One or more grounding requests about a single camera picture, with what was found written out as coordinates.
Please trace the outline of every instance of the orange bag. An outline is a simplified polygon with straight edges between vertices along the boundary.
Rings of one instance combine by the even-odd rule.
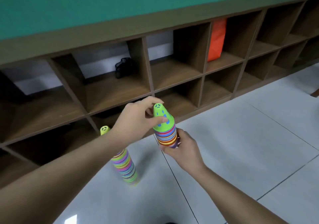
[[[207,61],[212,61],[220,57],[223,49],[226,34],[227,19],[214,20],[211,36],[211,44],[209,45]]]

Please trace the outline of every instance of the white wall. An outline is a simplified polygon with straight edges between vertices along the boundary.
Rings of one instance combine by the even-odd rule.
[[[146,37],[149,59],[173,54],[173,31]],[[73,53],[85,78],[115,70],[121,58],[129,57],[126,42],[87,49]],[[62,83],[45,60],[29,61],[22,65],[1,70],[26,95],[61,86]]]

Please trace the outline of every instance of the person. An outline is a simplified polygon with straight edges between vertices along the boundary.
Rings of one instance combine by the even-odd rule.
[[[141,139],[153,126],[166,122],[152,117],[155,97],[129,103],[107,134],[26,174],[0,190],[0,223],[52,223],[114,156]],[[196,141],[182,129],[179,148],[161,146],[209,194],[229,224],[286,223],[254,199],[225,181],[204,163]]]

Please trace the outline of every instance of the white floor tile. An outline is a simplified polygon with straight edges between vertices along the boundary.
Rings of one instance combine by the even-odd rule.
[[[270,191],[259,202],[290,224],[319,220],[319,157]]]
[[[257,199],[319,152],[241,99],[177,125],[197,142],[207,166]],[[206,192],[166,155],[198,222],[225,223]]]
[[[112,163],[106,164],[63,211],[55,224],[77,215],[77,224],[197,224],[153,136],[128,148],[141,181],[124,183]]]
[[[239,98],[319,149],[318,88],[319,63]]]

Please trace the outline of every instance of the multicolored stacked cones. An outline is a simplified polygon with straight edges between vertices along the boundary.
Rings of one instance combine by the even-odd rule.
[[[101,135],[107,133],[109,130],[110,128],[108,126],[101,127]],[[138,174],[127,149],[119,152],[111,159],[111,161],[125,182],[130,185],[136,185],[138,183]]]
[[[161,123],[153,127],[157,141],[159,144],[176,148],[178,146],[178,137],[175,126],[174,117],[166,110],[163,104],[157,103],[153,107],[153,116],[164,116],[168,119],[167,122]]]

